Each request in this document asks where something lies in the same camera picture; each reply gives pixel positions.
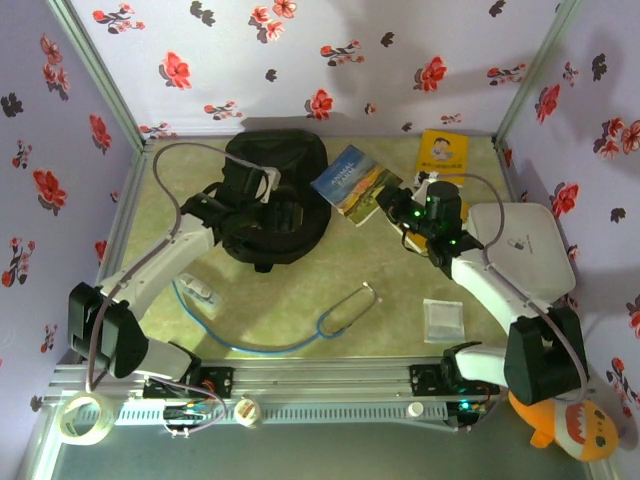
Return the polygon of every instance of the blue cable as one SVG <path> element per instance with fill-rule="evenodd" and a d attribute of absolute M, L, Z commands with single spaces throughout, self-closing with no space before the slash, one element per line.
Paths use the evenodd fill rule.
<path fill-rule="evenodd" d="M 198 316 L 195 315 L 189 309 L 187 304 L 184 302 L 184 299 L 182 298 L 182 295 L 180 295 L 180 292 L 178 291 L 178 287 L 176 286 L 176 282 L 175 281 L 171 282 L 171 286 L 173 287 L 173 291 L 176 294 L 176 297 L 178 298 L 178 302 L 180 302 L 180 306 L 183 308 L 183 310 L 186 312 L 186 314 L 189 315 L 189 317 L 191 317 L 191 319 L 193 321 L 195 321 L 198 325 L 200 325 L 203 328 L 203 330 L 205 332 L 207 332 L 207 335 L 209 335 L 211 338 L 213 338 L 216 342 L 218 342 L 220 345 L 222 345 L 224 347 L 227 347 L 227 348 L 229 348 L 231 350 L 234 350 L 236 352 L 253 353 L 253 354 L 257 354 L 257 355 L 284 355 L 286 353 L 296 352 L 296 351 L 298 351 L 298 350 L 310 345 L 311 343 L 313 343 L 318 338 L 324 338 L 325 340 L 333 340 L 334 338 L 338 338 L 340 335 L 342 335 L 345 332 L 345 330 L 347 328 L 349 328 L 347 326 L 347 327 L 339 329 L 335 333 L 330 333 L 330 334 L 323 333 L 322 332 L 322 324 L 324 323 L 324 321 L 327 319 L 327 317 L 331 313 L 331 310 L 329 310 L 329 311 L 324 312 L 322 315 L 320 315 L 320 317 L 318 317 L 318 321 L 316 322 L 316 333 L 311 335 L 306 340 L 303 340 L 300 343 L 292 345 L 291 347 L 279 348 L 279 349 L 273 349 L 273 350 L 263 350 L 263 349 L 259 349 L 259 348 L 241 347 L 239 345 L 234 345 L 233 343 L 226 341 L 224 338 L 218 336 L 218 334 L 216 332 L 211 330 L 211 327 L 209 327 L 206 323 L 204 323 L 202 320 L 200 320 L 198 318 Z"/>

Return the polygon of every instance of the green table surface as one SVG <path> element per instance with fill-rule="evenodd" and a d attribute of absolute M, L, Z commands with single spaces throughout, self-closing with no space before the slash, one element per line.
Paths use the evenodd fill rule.
<path fill-rule="evenodd" d="M 228 139 L 198 140 L 224 148 Z M 401 176 L 413 177 L 419 137 L 354 137 L 323 139 L 329 162 L 353 144 Z M 171 141 L 158 141 L 155 149 Z M 223 160 L 198 147 L 176 147 L 160 160 L 159 172 L 182 204 L 210 183 L 221 180 Z M 125 253 L 125 265 L 145 252 L 172 221 L 173 209 L 150 175 L 143 180 L 140 200 Z M 508 200 L 504 178 L 489 137 L 472 137 L 468 171 L 490 180 Z M 461 189 L 470 204 L 492 202 L 491 192 L 468 180 Z M 194 304 L 196 314 L 228 341 L 250 347 L 276 348 L 297 343 L 315 332 L 322 312 L 368 282 L 383 299 L 335 340 L 317 340 L 289 356 L 302 358 L 435 356 L 451 344 L 427 344 L 423 299 L 459 301 L 464 308 L 467 341 L 504 346 L 506 335 L 491 314 L 464 288 L 447 279 L 428 259 L 406 252 L 400 235 L 378 211 L 356 228 L 335 210 L 320 243 L 291 265 L 276 265 L 258 274 L 253 265 L 229 257 L 221 247 L 188 265 L 191 273 L 221 297 L 213 318 Z M 353 318 L 368 302 L 364 293 L 343 305 L 327 320 L 329 330 Z M 165 288 L 141 320 L 149 337 L 174 341 L 203 359 L 255 358 L 222 347 L 184 313 L 170 287 Z"/>

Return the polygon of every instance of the gray cable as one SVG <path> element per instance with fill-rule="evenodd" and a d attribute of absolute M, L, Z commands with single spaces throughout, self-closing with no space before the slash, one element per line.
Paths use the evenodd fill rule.
<path fill-rule="evenodd" d="M 509 281 L 508 278 L 505 278 L 504 275 L 502 275 L 502 273 L 500 273 L 493 266 L 493 264 L 491 263 L 491 260 L 489 259 L 489 249 L 493 247 L 496 243 L 498 243 L 498 241 L 500 240 L 500 237 L 502 237 L 502 233 L 504 232 L 505 211 L 504 211 L 504 203 L 500 198 L 500 194 L 498 193 L 496 188 L 491 184 L 491 182 L 489 182 L 486 178 L 481 177 L 480 175 L 475 175 L 473 173 L 462 173 L 462 174 L 456 173 L 456 174 L 438 175 L 438 177 L 442 177 L 442 178 L 459 177 L 459 176 L 473 178 L 475 180 L 478 180 L 484 183 L 487 187 L 489 187 L 493 195 L 496 197 L 496 201 L 498 202 L 498 208 L 500 209 L 500 226 L 498 227 L 498 233 L 496 234 L 496 236 L 493 238 L 493 240 L 491 240 L 489 243 L 485 245 L 484 250 L 482 252 L 485 267 L 491 268 L 491 270 L 493 270 L 498 275 L 498 277 L 500 277 L 500 279 L 504 283 L 506 283 L 509 286 L 509 288 L 511 288 L 511 290 L 518 296 L 518 298 L 522 302 L 530 306 L 540 317 L 542 317 L 542 319 L 549 326 L 549 328 L 551 328 L 551 330 L 556 335 L 556 337 L 558 337 L 558 340 L 560 340 L 560 343 L 562 343 L 562 346 L 567 350 L 569 357 L 573 361 L 573 364 L 576 367 L 576 370 L 578 371 L 578 376 L 580 377 L 580 393 L 578 394 L 578 396 L 573 399 L 564 399 L 564 398 L 558 398 L 558 397 L 555 397 L 554 399 L 559 402 L 569 403 L 569 404 L 582 402 L 587 396 L 587 383 L 588 383 L 587 372 L 585 371 L 585 368 L 582 365 L 582 362 L 578 358 L 578 354 L 569 343 L 569 340 L 567 340 L 567 337 L 564 336 L 564 334 L 560 331 L 560 329 L 555 324 L 555 322 L 549 317 L 549 315 L 547 315 L 547 312 L 543 311 L 535 303 L 530 301 L 527 295 L 521 292 L 518 289 L 518 287 L 516 287 L 513 283 L 511 283 L 511 281 Z"/>
<path fill-rule="evenodd" d="M 167 151 L 167 150 L 169 150 L 171 148 L 176 148 L 176 147 L 186 146 L 186 145 L 207 148 L 209 150 L 213 150 L 214 152 L 221 153 L 225 157 L 227 157 L 230 160 L 233 160 L 234 162 L 237 162 L 237 163 L 239 163 L 241 165 L 263 170 L 263 168 L 258 166 L 258 165 L 255 165 L 255 164 L 253 164 L 251 162 L 247 162 L 246 160 L 238 158 L 235 155 L 231 155 L 230 153 L 227 153 L 227 152 L 225 152 L 224 150 L 222 150 L 220 148 L 212 147 L 211 145 L 206 145 L 204 143 L 191 143 L 191 142 L 172 143 L 171 145 L 167 145 L 165 147 L 162 147 L 154 155 L 153 163 L 152 163 L 153 178 L 155 179 L 155 181 L 158 184 L 158 186 L 162 189 L 164 194 L 171 201 L 171 204 L 173 205 L 173 208 L 174 208 L 174 211 L 175 211 L 175 219 L 174 219 L 174 222 L 173 222 L 173 226 L 171 227 L 171 230 L 169 231 L 169 237 L 168 238 L 165 237 L 165 239 L 162 240 L 162 242 L 160 242 L 153 250 L 151 250 L 148 254 L 146 254 L 144 257 L 142 257 L 140 260 L 138 260 L 131 268 L 129 268 L 129 270 L 123 275 L 123 277 L 120 279 L 120 281 L 109 292 L 109 294 L 107 295 L 107 298 L 102 302 L 102 305 L 100 306 L 100 309 L 98 310 L 98 314 L 96 315 L 96 321 L 95 321 L 95 323 L 93 325 L 93 329 L 91 330 L 91 340 L 89 342 L 89 364 L 88 364 L 88 367 L 87 367 L 87 378 L 86 378 L 86 382 L 85 382 L 85 388 L 86 388 L 87 392 L 93 392 L 95 390 L 95 388 L 98 386 L 98 383 L 100 382 L 102 377 L 104 377 L 104 372 L 103 372 L 102 374 L 100 374 L 100 376 L 95 381 L 93 379 L 93 373 L 94 373 L 95 363 L 96 363 L 96 356 L 98 354 L 98 337 L 100 336 L 100 329 L 102 328 L 102 323 L 104 322 L 104 315 L 105 315 L 109 305 L 111 305 L 111 302 L 113 301 L 115 296 L 121 290 L 120 285 L 128 282 L 149 260 L 151 260 L 153 257 L 155 257 L 158 254 L 158 252 L 160 252 L 165 246 L 167 246 L 167 244 L 169 244 L 169 242 L 171 242 L 171 239 L 173 239 L 173 237 L 175 236 L 176 232 L 180 229 L 180 223 L 181 223 L 181 218 L 182 218 L 182 216 L 180 214 L 180 204 L 178 203 L 178 200 L 176 199 L 176 197 L 169 191 L 169 189 L 165 186 L 165 184 L 160 179 L 160 175 L 158 175 L 158 160 L 160 159 L 160 156 L 165 151 Z"/>

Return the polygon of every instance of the tape roll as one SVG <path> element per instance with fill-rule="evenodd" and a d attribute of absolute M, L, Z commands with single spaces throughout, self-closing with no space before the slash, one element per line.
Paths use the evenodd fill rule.
<path fill-rule="evenodd" d="M 96 423 L 82 435 L 76 430 L 76 419 L 80 407 L 88 404 L 96 405 L 98 418 Z M 95 445 L 102 441 L 116 423 L 117 411 L 114 403 L 102 395 L 95 393 L 76 393 L 62 405 L 56 424 L 60 430 L 62 441 L 70 445 Z"/>

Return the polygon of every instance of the wallpaper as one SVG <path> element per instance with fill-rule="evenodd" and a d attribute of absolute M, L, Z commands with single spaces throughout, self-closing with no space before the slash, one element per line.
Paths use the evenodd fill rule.
<path fill-rule="evenodd" d="M 13 479 L 133 147 L 45 2 L 4 9 L 0 30 L 0 478 Z"/>
<path fill-rule="evenodd" d="M 71 0 L 147 137 L 494 133 L 559 0 Z"/>
<path fill-rule="evenodd" d="M 640 4 L 585 0 L 511 131 L 523 201 L 558 220 L 577 288 L 597 401 L 622 433 L 614 460 L 640 469 Z"/>

